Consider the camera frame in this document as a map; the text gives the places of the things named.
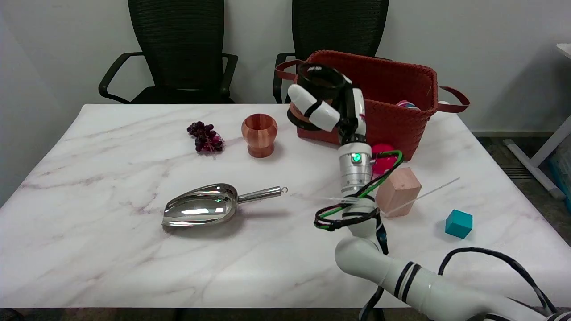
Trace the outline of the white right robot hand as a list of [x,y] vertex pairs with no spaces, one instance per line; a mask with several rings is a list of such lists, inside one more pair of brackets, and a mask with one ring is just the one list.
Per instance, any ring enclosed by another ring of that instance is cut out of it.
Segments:
[[361,89],[342,75],[337,98],[330,103],[314,97],[298,84],[288,88],[291,106],[289,121],[298,128],[298,136],[331,144],[366,142],[365,103]]

